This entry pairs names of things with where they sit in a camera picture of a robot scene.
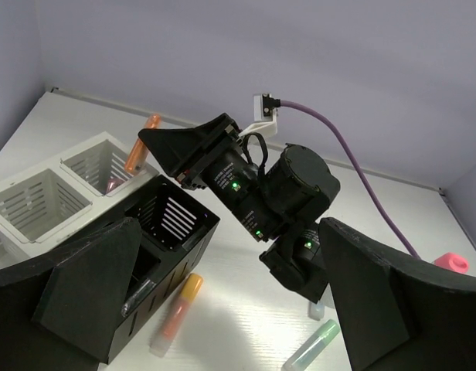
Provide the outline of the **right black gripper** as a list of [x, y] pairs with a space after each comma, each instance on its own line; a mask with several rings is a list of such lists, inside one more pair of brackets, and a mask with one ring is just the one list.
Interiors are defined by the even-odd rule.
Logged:
[[210, 189], [255, 240], [277, 236], [281, 218], [260, 190], [265, 169], [243, 150], [240, 129], [228, 114], [194, 128], [142, 129], [138, 138], [167, 176], [184, 189]]

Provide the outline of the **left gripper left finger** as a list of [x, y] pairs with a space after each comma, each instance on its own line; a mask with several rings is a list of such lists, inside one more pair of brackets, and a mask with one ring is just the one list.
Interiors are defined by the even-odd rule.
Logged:
[[0, 365], [106, 362], [140, 242], [125, 218], [0, 269]]

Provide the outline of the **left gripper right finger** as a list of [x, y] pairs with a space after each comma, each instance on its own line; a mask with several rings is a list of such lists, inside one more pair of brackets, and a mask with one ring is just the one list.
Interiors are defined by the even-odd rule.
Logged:
[[476, 277], [335, 218], [321, 220], [318, 234], [353, 370], [476, 370]]

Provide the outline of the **pink highlighter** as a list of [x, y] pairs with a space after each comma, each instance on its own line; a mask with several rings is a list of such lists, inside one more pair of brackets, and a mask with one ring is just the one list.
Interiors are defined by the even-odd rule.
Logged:
[[117, 187], [121, 186], [124, 183], [123, 179], [119, 178], [111, 178], [107, 181], [107, 186], [106, 186], [106, 192], [105, 194], [107, 195], [108, 193], [112, 192], [115, 190]]

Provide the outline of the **blue highlighter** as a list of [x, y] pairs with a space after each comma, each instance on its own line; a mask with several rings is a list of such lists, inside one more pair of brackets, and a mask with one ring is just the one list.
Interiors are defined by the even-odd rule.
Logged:
[[325, 306], [320, 302], [310, 302], [308, 305], [308, 317], [315, 321], [321, 321], [325, 316]]

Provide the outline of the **yellow orange highlighter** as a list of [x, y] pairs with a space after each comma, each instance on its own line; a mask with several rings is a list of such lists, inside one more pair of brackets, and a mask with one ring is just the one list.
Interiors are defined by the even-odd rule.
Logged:
[[149, 350], [152, 354], [160, 358], [165, 356], [178, 334], [192, 303], [196, 299], [202, 284], [203, 278], [200, 275], [190, 274], [188, 276], [167, 317], [151, 340]]

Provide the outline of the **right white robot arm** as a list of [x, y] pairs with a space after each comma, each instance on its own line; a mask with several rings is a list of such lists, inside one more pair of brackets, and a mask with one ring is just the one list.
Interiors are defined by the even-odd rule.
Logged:
[[144, 128], [139, 139], [183, 189], [208, 188], [258, 242], [260, 261], [286, 289], [311, 302], [328, 284], [318, 218], [340, 182], [310, 148], [288, 145], [271, 168], [264, 136], [221, 114], [195, 128]]

